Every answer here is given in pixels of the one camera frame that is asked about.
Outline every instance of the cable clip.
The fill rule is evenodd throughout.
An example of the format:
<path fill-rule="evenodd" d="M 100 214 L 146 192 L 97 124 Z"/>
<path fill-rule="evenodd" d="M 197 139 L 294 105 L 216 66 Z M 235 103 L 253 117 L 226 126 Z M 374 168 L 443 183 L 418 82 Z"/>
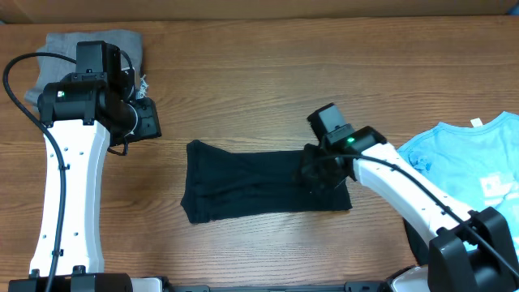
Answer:
<path fill-rule="evenodd" d="M 64 165 L 58 166 L 58 170 L 60 170 L 60 171 L 61 170 L 69 170 L 70 168 L 71 168 L 71 164 L 70 163 L 67 164 L 66 166 L 64 166 Z"/>
<path fill-rule="evenodd" d="M 112 148 L 108 147 L 108 153 L 112 153 L 119 156 L 126 156 L 128 154 L 128 141 L 127 138 L 124 137 L 124 148 L 122 149 L 122 152 L 117 152 L 113 150 Z"/>
<path fill-rule="evenodd" d="M 63 256 L 63 249 L 61 249 L 59 251 L 52 251 L 50 254 L 52 256 Z"/>

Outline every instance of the gray towel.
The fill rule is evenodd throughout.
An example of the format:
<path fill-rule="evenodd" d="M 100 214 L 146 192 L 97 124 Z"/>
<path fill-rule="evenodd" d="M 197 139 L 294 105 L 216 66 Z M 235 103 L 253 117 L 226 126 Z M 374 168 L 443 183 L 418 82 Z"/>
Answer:
<path fill-rule="evenodd" d="M 62 54 L 75 59 L 75 47 L 79 41 L 105 41 L 127 52 L 135 69 L 135 86 L 139 88 L 140 65 L 143 60 L 143 40 L 140 33 L 122 29 L 89 33 L 49 33 L 45 46 L 39 48 L 38 52 Z M 40 76 L 36 86 L 25 93 L 25 100 L 33 105 L 36 105 L 47 83 L 58 82 L 75 71 L 74 64 L 58 58 L 38 57 L 38 65 Z M 121 59 L 121 66 L 128 67 L 125 58 Z"/>

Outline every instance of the light blue t-shirt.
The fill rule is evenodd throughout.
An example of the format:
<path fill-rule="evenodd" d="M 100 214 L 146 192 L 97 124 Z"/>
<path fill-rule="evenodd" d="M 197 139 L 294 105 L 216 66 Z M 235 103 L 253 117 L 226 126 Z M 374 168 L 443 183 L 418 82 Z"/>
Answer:
<path fill-rule="evenodd" d="M 438 126 L 398 149 L 418 172 L 476 211 L 507 219 L 519 255 L 519 116 L 503 112 L 480 127 Z"/>

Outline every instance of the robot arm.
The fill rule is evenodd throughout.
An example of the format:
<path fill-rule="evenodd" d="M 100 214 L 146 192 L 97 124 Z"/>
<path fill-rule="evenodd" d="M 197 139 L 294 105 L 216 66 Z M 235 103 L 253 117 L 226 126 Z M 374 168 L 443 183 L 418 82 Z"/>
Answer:
<path fill-rule="evenodd" d="M 56 275 L 69 275 L 75 266 L 87 273 L 104 272 L 99 238 L 101 174 L 109 147 L 110 133 L 99 122 L 85 126 L 81 120 L 58 121 L 49 129 L 68 164 L 65 217 L 62 229 L 62 255 Z M 30 273 L 49 276 L 59 206 L 60 178 L 52 145 L 47 148 L 47 179 L 41 231 Z"/>
<path fill-rule="evenodd" d="M 493 208 L 475 212 L 445 194 L 405 163 L 379 132 L 371 127 L 355 131 L 334 104 L 318 109 L 308 121 L 320 146 L 317 152 L 305 147 L 300 176 L 332 184 L 343 183 L 347 176 L 358 180 L 385 198 L 428 243 L 428 268 L 401 274 L 392 282 L 392 291 L 519 289 L 519 279 L 511 272 L 511 269 L 517 271 L 519 263 L 508 224 L 500 213 Z M 418 187 L 418 183 L 430 194 Z M 460 221 L 448 215 L 450 211 Z M 477 249 L 468 252 L 463 242 L 478 244 Z M 487 243 L 490 249 L 481 243 Z"/>
<path fill-rule="evenodd" d="M 424 178 L 400 157 L 390 143 L 376 144 L 362 151 L 362 155 L 379 158 L 397 165 L 405 172 L 413 175 L 461 219 L 464 221 L 470 219 L 471 207 L 447 195 Z M 358 182 L 386 199 L 417 230 L 425 243 L 428 244 L 438 236 L 436 231 L 440 228 L 450 230 L 459 225 L 402 174 L 385 165 L 363 159 L 354 159 L 353 167 Z"/>

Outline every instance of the wood grain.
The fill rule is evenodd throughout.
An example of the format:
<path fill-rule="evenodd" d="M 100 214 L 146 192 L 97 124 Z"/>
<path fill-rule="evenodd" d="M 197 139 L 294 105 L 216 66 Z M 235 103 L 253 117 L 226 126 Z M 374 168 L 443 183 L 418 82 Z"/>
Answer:
<path fill-rule="evenodd" d="M 186 144 L 232 152 L 315 142 L 306 116 L 336 102 L 354 127 L 399 146 L 443 121 L 468 127 L 519 113 L 519 19 L 443 17 L 0 26 L 0 66 L 47 32 L 143 33 L 144 71 L 163 137 L 107 156 L 101 199 L 106 272 L 174 284 L 250 286 L 383 279 L 414 264 L 400 216 L 348 182 L 354 208 L 191 225 L 180 207 Z M 36 60 L 16 66 L 22 97 Z M 42 135 L 0 93 L 0 289 L 26 277 L 45 187 Z"/>

